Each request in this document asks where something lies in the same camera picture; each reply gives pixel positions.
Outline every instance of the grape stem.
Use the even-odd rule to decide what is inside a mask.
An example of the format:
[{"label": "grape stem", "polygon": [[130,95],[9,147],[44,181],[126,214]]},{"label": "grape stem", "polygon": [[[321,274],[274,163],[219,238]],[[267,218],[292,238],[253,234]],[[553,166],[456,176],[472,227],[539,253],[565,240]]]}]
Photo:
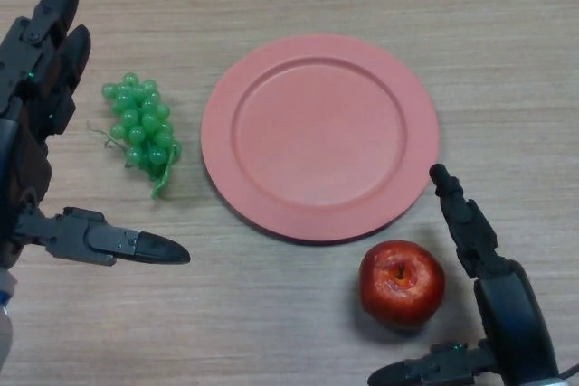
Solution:
[{"label": "grape stem", "polygon": [[109,133],[107,133],[106,131],[102,131],[102,130],[98,130],[95,128],[92,128],[90,126],[90,121],[87,121],[87,128],[92,131],[93,133],[101,133],[103,136],[105,136],[107,138],[107,141],[105,142],[105,148],[109,146],[109,143],[113,143],[116,146],[118,146],[120,149],[122,149],[124,152],[127,152],[127,148],[125,146],[123,146],[122,144],[120,144],[119,142],[117,142],[115,139],[113,139]]},{"label": "grape stem", "polygon": [[169,181],[169,175],[171,174],[171,166],[175,162],[176,157],[176,145],[171,147],[171,152],[169,153],[169,158],[166,162],[165,170],[163,171],[163,175],[155,182],[155,188],[151,193],[151,198],[155,199],[158,193],[165,187],[165,184]]}]

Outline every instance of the red apple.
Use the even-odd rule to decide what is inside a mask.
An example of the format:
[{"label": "red apple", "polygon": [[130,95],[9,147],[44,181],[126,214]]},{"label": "red apple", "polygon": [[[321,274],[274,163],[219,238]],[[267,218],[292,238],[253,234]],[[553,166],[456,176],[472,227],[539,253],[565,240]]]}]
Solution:
[{"label": "red apple", "polygon": [[410,241],[389,240],[371,248],[360,264],[359,279],[364,310],[396,327],[423,326],[444,298],[441,264]]}]

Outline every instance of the table surface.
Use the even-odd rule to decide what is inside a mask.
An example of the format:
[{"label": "table surface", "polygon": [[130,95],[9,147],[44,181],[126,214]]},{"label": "table surface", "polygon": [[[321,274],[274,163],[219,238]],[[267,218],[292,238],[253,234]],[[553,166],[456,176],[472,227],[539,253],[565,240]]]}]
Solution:
[{"label": "table surface", "polygon": [[[0,0],[5,31],[38,0]],[[201,162],[204,105],[244,54],[296,33],[343,33],[403,61],[430,92],[441,160],[460,176],[527,269],[561,369],[579,354],[579,13],[577,0],[81,0],[90,61],[76,114],[50,140],[46,214],[74,205],[158,232],[188,266],[113,268],[27,248],[12,269],[10,385],[363,385],[374,369],[445,340],[482,336],[434,190],[389,228],[312,249],[260,234],[219,199]],[[100,96],[126,71],[157,80],[184,144],[165,199],[87,129],[114,118]],[[398,337],[356,302],[356,271],[377,242],[404,238],[448,275],[441,311]],[[485,376],[480,384],[500,384]]]}]

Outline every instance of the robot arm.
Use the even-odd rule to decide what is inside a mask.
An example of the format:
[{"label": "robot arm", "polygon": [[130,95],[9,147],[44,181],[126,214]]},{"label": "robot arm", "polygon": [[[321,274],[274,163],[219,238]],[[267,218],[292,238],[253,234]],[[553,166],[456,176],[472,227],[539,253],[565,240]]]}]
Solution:
[{"label": "robot arm", "polygon": [[112,266],[117,259],[187,264],[178,243],[118,228],[100,212],[67,207],[47,218],[39,208],[52,178],[46,138],[61,135],[75,111],[72,95],[90,56],[90,33],[69,31],[79,0],[41,0],[19,17],[0,44],[0,370],[10,352],[8,271],[24,246],[60,259]]},{"label": "robot arm", "polygon": [[478,348],[437,344],[430,354],[394,363],[374,372],[369,386],[469,385],[483,372],[499,374],[505,386],[566,385],[579,371],[560,373],[553,344],[523,267],[500,257],[497,235],[479,206],[466,201],[459,180],[444,165],[431,168],[431,179],[457,256],[470,278],[486,338]]}]

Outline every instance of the plate rim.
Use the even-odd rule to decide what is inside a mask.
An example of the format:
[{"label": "plate rim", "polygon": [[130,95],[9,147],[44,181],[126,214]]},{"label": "plate rim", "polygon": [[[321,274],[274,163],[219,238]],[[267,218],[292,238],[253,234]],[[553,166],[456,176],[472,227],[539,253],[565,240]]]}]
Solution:
[{"label": "plate rim", "polygon": [[[393,207],[390,205],[391,210],[389,212],[381,213],[379,217],[375,217],[373,219],[363,219],[365,213],[362,212],[361,218],[364,223],[355,224],[355,229],[350,229],[350,231],[340,231],[339,229],[336,230],[331,228],[329,229],[328,227],[324,226],[324,223],[327,221],[332,221],[332,216],[330,215],[328,217],[327,215],[324,215],[321,210],[320,212],[314,212],[314,214],[316,214],[315,217],[312,218],[309,216],[309,219],[305,219],[304,216],[300,216],[300,213],[304,211],[300,210],[299,208],[296,209],[296,207],[289,207],[287,203],[277,202],[277,204],[272,204],[272,198],[260,191],[260,189],[255,186],[253,180],[247,178],[241,164],[234,158],[235,153],[233,152],[233,142],[228,142],[223,137],[223,135],[229,136],[231,134],[234,113],[239,106],[239,102],[242,100],[242,96],[246,93],[248,86],[251,86],[251,84],[256,81],[262,74],[266,74],[268,71],[271,71],[276,67],[275,64],[271,64],[270,56],[272,56],[272,53],[279,50],[280,47],[292,49],[289,50],[290,54],[286,53],[286,56],[278,58],[277,63],[279,64],[291,61],[291,54],[296,52],[296,50],[297,52],[300,52],[302,48],[304,50],[300,55],[301,57],[307,57],[308,51],[317,53],[318,57],[332,57],[327,53],[319,53],[316,47],[317,44],[325,46],[324,52],[331,52],[331,50],[326,50],[326,48],[328,44],[332,45],[334,50],[337,50],[337,52],[342,52],[342,57],[346,57],[343,59],[344,61],[355,64],[358,68],[372,73],[375,78],[380,80],[388,90],[390,97],[393,99],[397,106],[399,115],[401,116],[404,123],[404,133],[411,136],[407,137],[404,141],[402,155],[399,157],[397,167],[390,174],[389,181],[383,183],[381,188],[372,195],[374,197],[379,197],[380,195],[384,196],[384,192],[393,191],[394,194],[401,194],[402,198],[396,198],[396,201],[394,201],[396,206]],[[354,47],[358,51],[356,56],[354,56],[355,59],[352,59],[352,57],[348,54],[344,54],[344,52],[347,52],[346,48],[348,47]],[[364,61],[359,59],[362,56],[360,54],[361,52],[365,52]],[[401,103],[401,97],[398,95],[400,92],[393,89],[392,82],[384,79],[384,74],[374,73],[376,66],[371,62],[373,59],[380,61],[380,63],[383,65],[384,71],[386,70],[386,68],[384,68],[384,64],[388,64],[388,70],[391,70],[394,73],[397,73],[399,76],[402,76],[398,78],[397,82],[394,80],[395,89],[400,90],[401,87],[409,87],[409,89],[407,89],[407,93],[414,93],[415,97],[418,98],[419,101],[422,99],[422,103],[427,104],[428,110],[423,110],[422,108],[422,118],[420,116],[421,114],[414,114],[411,116],[411,118],[413,118],[411,119],[411,124],[414,126],[420,124],[421,122],[426,122],[429,124],[429,126],[426,128],[428,130],[426,139],[429,141],[429,144],[426,148],[426,152],[429,154],[428,156],[420,157],[420,152],[417,152],[415,149],[411,149],[413,153],[410,155],[410,161],[408,161],[409,147],[418,147],[421,149],[424,149],[424,147],[422,145],[417,146],[415,144],[416,139],[413,139],[413,135],[416,134],[416,130],[412,131],[412,126],[406,126],[408,123],[409,112],[408,110],[404,110],[404,108],[408,107],[408,102]],[[248,74],[247,70],[245,70],[249,67],[252,67],[252,71],[255,71],[255,69],[260,67],[261,62],[264,62],[266,65],[268,65],[269,68],[267,68],[267,70],[258,69],[255,73],[252,74]],[[233,84],[238,83],[236,78],[240,74],[241,76],[245,75],[251,77],[249,79],[248,77],[244,78],[244,87],[241,91],[234,90],[232,89]],[[219,146],[208,147],[208,137],[214,134],[219,134],[216,125],[226,127],[228,130],[227,134],[224,134],[223,131],[221,132],[221,144]],[[425,190],[429,181],[428,169],[430,168],[430,165],[436,163],[436,160],[439,157],[440,141],[440,123],[436,108],[433,106],[430,95],[418,80],[416,75],[413,73],[413,71],[402,64],[391,53],[386,52],[385,50],[374,46],[369,42],[332,33],[303,34],[281,38],[266,43],[243,56],[225,72],[225,74],[217,81],[216,85],[214,86],[211,96],[204,108],[200,135],[201,153],[206,172],[211,178],[211,181],[218,193],[237,213],[239,213],[247,221],[250,221],[252,224],[266,231],[278,234],[283,237],[295,240],[303,240],[310,243],[326,243],[329,241],[356,239],[364,236],[367,233],[380,230],[381,228],[390,224],[392,221],[395,221],[401,217],[413,206],[413,204],[420,198],[423,191]],[[413,174],[412,176],[408,176],[408,174],[400,174],[404,169],[412,170],[412,165],[414,165],[417,160],[422,167],[420,174]],[[228,169],[219,167],[220,164],[222,165],[223,163],[237,165],[237,174],[232,174],[231,172],[226,173]],[[407,182],[408,178],[411,178],[409,185],[407,186],[410,188],[410,191],[408,189],[402,189],[401,191],[400,188],[394,188],[394,190],[392,187],[389,188],[392,183],[400,182],[401,178]],[[367,208],[371,208],[368,206],[370,202],[368,202],[367,199],[368,198],[365,198],[361,201],[361,203],[356,204],[353,207],[353,209],[355,209],[353,212],[352,210],[346,211],[346,215],[349,214],[354,217],[354,215],[357,213],[360,214],[360,211],[365,210],[367,212]],[[260,201],[261,205],[265,206],[267,210],[286,208],[284,211],[284,219],[275,219],[271,217],[271,212],[268,212],[268,217],[263,217],[262,212],[253,212],[251,206],[252,201]],[[375,199],[375,201],[377,202],[376,206],[380,203],[384,205],[384,199],[378,198],[377,200]],[[308,214],[311,215],[311,207],[306,206],[305,208],[307,208]],[[330,211],[329,214],[337,214],[336,209]]]}]

